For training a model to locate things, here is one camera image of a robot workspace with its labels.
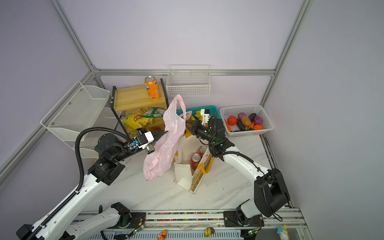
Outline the pink plastic grocery bag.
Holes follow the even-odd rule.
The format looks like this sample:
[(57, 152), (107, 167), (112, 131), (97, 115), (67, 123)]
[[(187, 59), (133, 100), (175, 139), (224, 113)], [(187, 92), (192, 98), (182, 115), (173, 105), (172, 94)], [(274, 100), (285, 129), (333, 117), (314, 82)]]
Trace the pink plastic grocery bag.
[(155, 151), (146, 156), (143, 172), (147, 181), (162, 176), (174, 160), (181, 138), (185, 134), (187, 111), (181, 95), (176, 95), (163, 115), (165, 135), (155, 144)]

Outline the white canvas tote bag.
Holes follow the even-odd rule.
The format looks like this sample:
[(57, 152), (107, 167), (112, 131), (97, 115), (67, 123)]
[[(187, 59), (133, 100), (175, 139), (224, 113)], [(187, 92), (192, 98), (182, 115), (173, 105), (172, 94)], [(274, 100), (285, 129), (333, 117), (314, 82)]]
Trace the white canvas tote bag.
[(186, 131), (174, 156), (176, 183), (195, 194), (214, 161), (208, 142)]

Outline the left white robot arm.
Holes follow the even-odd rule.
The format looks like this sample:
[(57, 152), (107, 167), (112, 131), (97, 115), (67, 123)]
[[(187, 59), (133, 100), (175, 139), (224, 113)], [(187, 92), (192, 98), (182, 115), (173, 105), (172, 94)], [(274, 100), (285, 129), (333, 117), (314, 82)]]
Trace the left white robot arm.
[[(80, 142), (90, 132), (104, 132), (95, 147), (99, 159), (84, 170), (80, 153)], [(122, 226), (129, 221), (131, 211), (122, 203), (112, 204), (106, 211), (73, 224), (73, 220), (99, 193), (110, 186), (125, 168), (121, 163), (133, 155), (146, 151), (152, 155), (154, 147), (166, 131), (148, 132), (139, 129), (139, 135), (132, 140), (129, 136), (105, 127), (92, 127), (79, 133), (75, 141), (75, 155), (80, 179), (76, 188), (52, 211), (33, 225), (25, 224), (17, 230), (20, 240), (85, 240), (109, 227)]]

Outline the red cola can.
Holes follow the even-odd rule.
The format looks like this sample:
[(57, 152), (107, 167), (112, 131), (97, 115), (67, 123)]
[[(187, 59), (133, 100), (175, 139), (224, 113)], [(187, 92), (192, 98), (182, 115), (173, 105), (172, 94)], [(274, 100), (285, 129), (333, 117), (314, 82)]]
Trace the red cola can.
[(201, 146), (201, 147), (199, 148), (199, 150), (198, 150), (199, 155), (200, 155), (201, 157), (203, 157), (204, 154), (205, 154), (205, 152), (207, 151), (207, 149), (208, 149), (208, 146)]
[(195, 153), (195, 154), (192, 155), (192, 157), (191, 157), (191, 168), (192, 168), (192, 170), (195, 171), (197, 169), (197, 167), (200, 164), (201, 158), (202, 157), (199, 155), (199, 153)]

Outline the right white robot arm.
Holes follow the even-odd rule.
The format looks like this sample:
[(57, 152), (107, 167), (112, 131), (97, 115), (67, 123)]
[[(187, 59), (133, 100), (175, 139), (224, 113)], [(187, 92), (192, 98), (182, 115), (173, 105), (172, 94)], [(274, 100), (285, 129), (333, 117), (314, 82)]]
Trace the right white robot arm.
[(202, 124), (201, 120), (186, 121), (186, 128), (192, 135), (207, 142), (208, 150), (214, 158), (232, 165), (253, 184), (253, 198), (237, 207), (238, 225), (250, 225), (254, 217), (260, 216), (283, 221), (277, 211), (291, 198), (280, 170), (263, 167), (241, 153), (226, 137), (223, 122), (217, 118), (217, 114), (210, 117), (207, 125)]

